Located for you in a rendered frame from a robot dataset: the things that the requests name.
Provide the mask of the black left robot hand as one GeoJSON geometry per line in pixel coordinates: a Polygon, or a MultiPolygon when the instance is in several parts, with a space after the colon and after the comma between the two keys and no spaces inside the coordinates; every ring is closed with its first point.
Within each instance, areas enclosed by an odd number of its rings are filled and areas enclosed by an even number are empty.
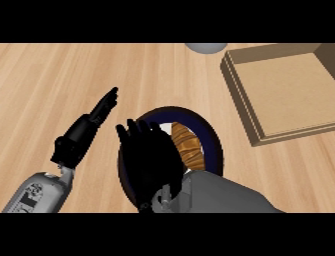
{"type": "Polygon", "coordinates": [[[79,164],[97,129],[116,105],[116,91],[118,88],[113,87],[98,100],[91,112],[79,116],[64,134],[56,138],[50,161],[59,166],[73,169],[79,164]]]}

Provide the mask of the grey round object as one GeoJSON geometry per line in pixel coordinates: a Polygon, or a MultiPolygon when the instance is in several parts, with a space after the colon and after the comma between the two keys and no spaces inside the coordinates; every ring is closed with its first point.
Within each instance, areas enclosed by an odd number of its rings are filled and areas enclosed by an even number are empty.
{"type": "Polygon", "coordinates": [[[214,54],[225,48],[225,43],[186,43],[186,47],[199,54],[214,54]]]}

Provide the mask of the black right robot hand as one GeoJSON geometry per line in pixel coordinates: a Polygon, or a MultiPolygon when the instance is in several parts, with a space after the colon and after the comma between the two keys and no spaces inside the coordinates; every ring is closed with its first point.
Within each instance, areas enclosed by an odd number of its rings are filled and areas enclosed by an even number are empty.
{"type": "Polygon", "coordinates": [[[184,164],[169,135],[155,122],[126,120],[115,126],[122,163],[140,213],[152,213],[152,198],[163,185],[171,198],[181,190],[184,164]]]}

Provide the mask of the cardboard box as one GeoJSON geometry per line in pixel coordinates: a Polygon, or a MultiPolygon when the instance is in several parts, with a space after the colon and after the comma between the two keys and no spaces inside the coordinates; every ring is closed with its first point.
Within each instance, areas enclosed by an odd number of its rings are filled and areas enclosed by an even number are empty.
{"type": "Polygon", "coordinates": [[[228,50],[220,69],[251,145],[335,131],[333,43],[228,50]]]}

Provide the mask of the brown eggplant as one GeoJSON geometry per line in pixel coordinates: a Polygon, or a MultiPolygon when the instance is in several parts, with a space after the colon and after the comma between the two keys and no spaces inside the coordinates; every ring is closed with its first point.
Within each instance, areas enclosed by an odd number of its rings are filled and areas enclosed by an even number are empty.
{"type": "Polygon", "coordinates": [[[186,168],[203,170],[205,160],[197,136],[178,122],[171,123],[171,139],[186,168]]]}

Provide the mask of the dark blue plate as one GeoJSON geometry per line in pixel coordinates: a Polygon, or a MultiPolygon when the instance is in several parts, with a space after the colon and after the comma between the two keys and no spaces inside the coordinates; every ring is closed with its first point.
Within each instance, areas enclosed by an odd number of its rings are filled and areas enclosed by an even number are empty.
{"type": "MultiPolygon", "coordinates": [[[[140,120],[143,120],[146,123],[155,122],[157,125],[160,125],[162,123],[178,122],[191,130],[193,134],[197,136],[200,148],[203,149],[205,170],[208,170],[212,174],[221,176],[222,150],[217,134],[205,119],[186,108],[169,106],[153,109],[137,120],[132,121],[138,122],[140,120]]],[[[118,164],[124,167],[121,149],[119,156],[121,159],[118,161],[118,164]]],[[[135,206],[134,193],[128,183],[126,171],[125,180],[128,191],[131,192],[132,203],[135,206]]]]}

